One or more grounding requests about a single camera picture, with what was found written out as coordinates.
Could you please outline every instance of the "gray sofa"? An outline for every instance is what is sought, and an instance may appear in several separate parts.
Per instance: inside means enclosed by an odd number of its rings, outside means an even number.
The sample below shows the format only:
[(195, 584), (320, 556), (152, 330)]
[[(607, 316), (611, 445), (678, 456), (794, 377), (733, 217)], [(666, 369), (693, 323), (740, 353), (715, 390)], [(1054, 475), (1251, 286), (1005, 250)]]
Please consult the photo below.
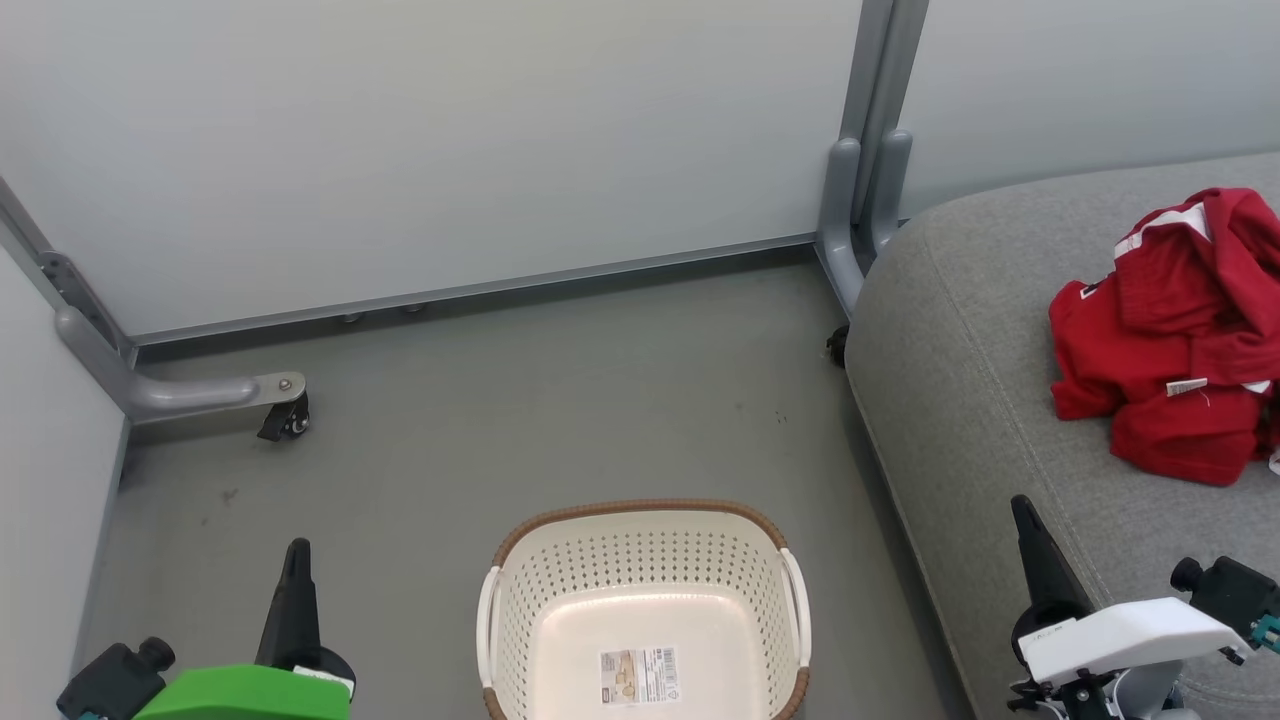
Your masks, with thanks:
[[(854, 310), (849, 379), (978, 717), (1011, 717), (1009, 644), (1028, 598), (1009, 500), (1025, 493), (1100, 605), (1176, 594), (1183, 556), (1230, 555), (1280, 577), (1280, 477), (1233, 487), (1142, 473), (1108, 452), (1110, 420), (1064, 423), (1047, 307), (1112, 269), (1149, 210), (1211, 186), (1280, 210), (1280, 154), (1009, 187), (928, 210), (877, 259)], [(1280, 717), (1280, 657), (1188, 664), (1206, 720)]]

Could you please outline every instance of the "red clothing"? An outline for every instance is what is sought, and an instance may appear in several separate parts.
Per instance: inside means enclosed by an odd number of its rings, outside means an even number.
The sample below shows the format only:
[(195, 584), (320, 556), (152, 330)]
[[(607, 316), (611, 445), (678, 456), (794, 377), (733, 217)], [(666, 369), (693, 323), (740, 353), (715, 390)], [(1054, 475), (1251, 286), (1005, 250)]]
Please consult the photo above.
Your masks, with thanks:
[(1050, 305), (1059, 418), (1114, 414), (1116, 456), (1234, 483), (1280, 441), (1280, 402), (1267, 411), (1280, 379), (1280, 220), (1252, 190), (1206, 190), (1143, 218), (1115, 255), (1115, 273), (1068, 283)]

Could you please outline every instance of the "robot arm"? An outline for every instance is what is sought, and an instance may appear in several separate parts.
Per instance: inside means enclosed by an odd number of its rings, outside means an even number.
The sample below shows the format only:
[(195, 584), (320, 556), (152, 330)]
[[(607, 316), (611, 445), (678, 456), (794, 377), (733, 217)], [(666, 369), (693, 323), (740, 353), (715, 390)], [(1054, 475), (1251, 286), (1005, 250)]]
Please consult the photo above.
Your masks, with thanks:
[(1187, 557), (1170, 584), (1178, 598), (1125, 602), (1094, 611), (1030, 500), (1012, 498), (1018, 546), (1032, 605), (1012, 646), (1030, 678), (1010, 685), (1010, 710), (1052, 711), (1070, 720), (1161, 720), (1184, 660), (1221, 652), (1240, 665), (1280, 643), (1280, 588), (1230, 557), (1208, 570)]
[(253, 665), (188, 670), (166, 687), (160, 673), (174, 660), (157, 638), (138, 652), (116, 643), (72, 678), (58, 710), (68, 720), (349, 717), (356, 674), (320, 644), (311, 543), (301, 538), (285, 552)]

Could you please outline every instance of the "laundry basket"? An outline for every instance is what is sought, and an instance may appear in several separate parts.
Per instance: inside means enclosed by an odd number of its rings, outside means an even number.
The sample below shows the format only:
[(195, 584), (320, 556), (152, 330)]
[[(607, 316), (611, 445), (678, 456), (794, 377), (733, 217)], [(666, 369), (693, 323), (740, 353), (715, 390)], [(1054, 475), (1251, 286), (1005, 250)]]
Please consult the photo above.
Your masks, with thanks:
[(493, 565), (476, 661), (494, 720), (787, 720), (800, 707), (809, 598), (782, 533), (750, 507), (570, 507), (516, 528)]

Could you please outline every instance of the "gray floor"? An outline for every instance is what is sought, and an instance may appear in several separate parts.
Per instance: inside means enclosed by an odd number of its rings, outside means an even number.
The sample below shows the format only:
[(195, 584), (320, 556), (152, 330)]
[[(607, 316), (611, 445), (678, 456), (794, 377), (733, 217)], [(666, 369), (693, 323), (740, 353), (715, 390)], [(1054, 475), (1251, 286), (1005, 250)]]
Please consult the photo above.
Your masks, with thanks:
[(151, 366), (301, 370), (312, 429), (269, 445), (255, 415), (140, 436), (87, 648), (156, 634), (179, 667), (251, 661), (284, 547), (305, 536), (325, 644), (360, 676), (353, 717), (479, 720), (475, 602), (511, 528), (582, 502), (723, 497), (768, 514), (805, 570), (809, 720), (963, 717), (820, 352), (841, 322), (820, 268), (792, 255), (617, 284)]

